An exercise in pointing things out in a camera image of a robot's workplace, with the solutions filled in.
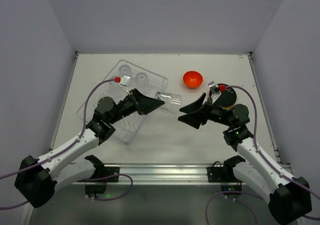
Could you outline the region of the black plate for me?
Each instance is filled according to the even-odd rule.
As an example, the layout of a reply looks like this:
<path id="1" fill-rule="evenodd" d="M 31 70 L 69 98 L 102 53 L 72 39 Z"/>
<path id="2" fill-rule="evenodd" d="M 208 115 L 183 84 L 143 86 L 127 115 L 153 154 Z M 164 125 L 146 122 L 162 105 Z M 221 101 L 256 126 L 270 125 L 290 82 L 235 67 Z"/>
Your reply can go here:
<path id="1" fill-rule="evenodd" d="M 233 88 L 228 88 L 228 85 L 225 83 L 217 83 L 218 85 L 225 85 L 226 86 L 226 90 L 224 92 L 221 93 L 221 96 L 215 101 L 212 102 L 211 98 L 209 97 L 209 95 L 211 95 L 211 92 L 209 90 L 208 93 L 208 101 L 218 107 L 228 107 L 231 106 L 233 104 L 236 103 L 237 101 L 237 94 L 235 92 L 235 90 Z"/>

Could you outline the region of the clear cup front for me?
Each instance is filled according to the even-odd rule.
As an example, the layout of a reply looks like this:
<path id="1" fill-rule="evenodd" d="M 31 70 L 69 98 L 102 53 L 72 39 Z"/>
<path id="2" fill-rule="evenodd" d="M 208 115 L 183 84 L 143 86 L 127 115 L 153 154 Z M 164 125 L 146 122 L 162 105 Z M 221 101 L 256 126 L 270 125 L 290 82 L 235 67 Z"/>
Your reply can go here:
<path id="1" fill-rule="evenodd" d="M 176 115 L 181 108 L 182 97 L 179 94 L 158 91 L 154 98 L 164 102 L 164 104 L 158 108 L 162 112 Z"/>

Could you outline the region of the orange bowl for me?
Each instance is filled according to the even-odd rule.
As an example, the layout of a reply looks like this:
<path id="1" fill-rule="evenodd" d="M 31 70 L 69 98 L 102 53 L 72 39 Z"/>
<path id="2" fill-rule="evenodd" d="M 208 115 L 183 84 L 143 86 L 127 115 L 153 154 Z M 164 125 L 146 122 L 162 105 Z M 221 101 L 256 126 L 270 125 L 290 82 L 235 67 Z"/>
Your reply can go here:
<path id="1" fill-rule="evenodd" d="M 197 89 L 203 83 L 203 76 L 194 70 L 187 71 L 182 77 L 184 85 L 189 89 Z"/>

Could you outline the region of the yellow patterned plate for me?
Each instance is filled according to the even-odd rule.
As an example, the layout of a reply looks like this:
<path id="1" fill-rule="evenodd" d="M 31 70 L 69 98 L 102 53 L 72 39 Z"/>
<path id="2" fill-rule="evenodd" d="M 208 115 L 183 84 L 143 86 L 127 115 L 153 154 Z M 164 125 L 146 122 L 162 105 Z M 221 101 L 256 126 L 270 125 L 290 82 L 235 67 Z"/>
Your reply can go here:
<path id="1" fill-rule="evenodd" d="M 230 105 L 230 106 L 223 106 L 222 108 L 225 110 L 229 110 L 229 109 L 233 108 L 234 106 L 235 106 L 235 104 Z"/>

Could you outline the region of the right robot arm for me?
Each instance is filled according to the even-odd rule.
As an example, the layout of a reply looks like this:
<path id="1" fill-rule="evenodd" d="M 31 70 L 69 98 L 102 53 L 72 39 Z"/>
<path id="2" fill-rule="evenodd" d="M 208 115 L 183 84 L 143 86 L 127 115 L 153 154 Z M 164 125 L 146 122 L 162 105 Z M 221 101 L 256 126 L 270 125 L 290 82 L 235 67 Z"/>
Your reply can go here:
<path id="1" fill-rule="evenodd" d="M 312 211 L 309 183 L 286 171 L 257 143 L 247 128 L 250 122 L 247 106 L 236 104 L 227 110 L 202 94 L 193 103 L 180 108 L 180 112 L 183 115 L 178 120 L 195 129 L 207 121 L 228 127 L 223 138 L 238 154 L 225 160 L 221 167 L 208 167 L 209 175 L 247 184 L 267 203 L 271 215 L 281 225 Z"/>

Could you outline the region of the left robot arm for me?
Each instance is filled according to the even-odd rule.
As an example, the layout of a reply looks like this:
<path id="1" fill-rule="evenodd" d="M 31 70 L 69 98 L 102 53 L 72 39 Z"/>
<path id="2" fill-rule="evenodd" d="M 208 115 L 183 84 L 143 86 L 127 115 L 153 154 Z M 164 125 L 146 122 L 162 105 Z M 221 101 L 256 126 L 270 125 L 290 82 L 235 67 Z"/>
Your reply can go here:
<path id="1" fill-rule="evenodd" d="M 101 178 L 106 171 L 97 157 L 88 155 L 77 163 L 74 160 L 108 140 L 115 132 L 114 123 L 134 113 L 148 115 L 164 104 L 136 88 L 118 103 L 109 96 L 102 97 L 90 122 L 73 139 L 38 158 L 29 155 L 22 160 L 14 186 L 34 208 L 39 208 L 61 188 Z"/>

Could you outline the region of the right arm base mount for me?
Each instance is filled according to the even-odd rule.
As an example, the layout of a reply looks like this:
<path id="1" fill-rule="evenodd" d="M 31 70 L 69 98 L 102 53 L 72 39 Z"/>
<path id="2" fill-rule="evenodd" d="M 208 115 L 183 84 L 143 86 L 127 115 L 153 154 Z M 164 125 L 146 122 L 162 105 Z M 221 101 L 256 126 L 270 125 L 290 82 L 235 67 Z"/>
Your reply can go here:
<path id="1" fill-rule="evenodd" d="M 207 180 L 209 183 L 219 183 L 220 190 L 226 192 L 226 196 L 239 196 L 239 193 L 231 192 L 242 192 L 242 182 L 235 178 L 232 170 L 232 163 L 224 161 L 223 163 L 216 161 L 213 165 L 206 168 Z"/>

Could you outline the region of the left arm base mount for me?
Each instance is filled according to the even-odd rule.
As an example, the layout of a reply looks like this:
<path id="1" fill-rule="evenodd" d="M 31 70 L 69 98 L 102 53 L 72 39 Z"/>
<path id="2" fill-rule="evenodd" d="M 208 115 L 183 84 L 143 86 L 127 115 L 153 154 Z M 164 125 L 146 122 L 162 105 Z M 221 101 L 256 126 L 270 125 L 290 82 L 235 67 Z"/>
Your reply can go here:
<path id="1" fill-rule="evenodd" d="M 104 166 L 100 167 L 93 173 L 93 175 L 90 177 L 90 179 L 99 179 L 108 177 L 111 175 L 116 175 L 120 173 L 120 168 L 117 166 Z M 112 177 L 108 179 L 99 180 L 98 185 L 85 185 L 84 192 L 87 196 L 91 197 L 97 197 L 99 194 L 103 194 L 106 191 L 107 188 L 107 182 L 111 183 L 117 183 L 118 177 Z"/>

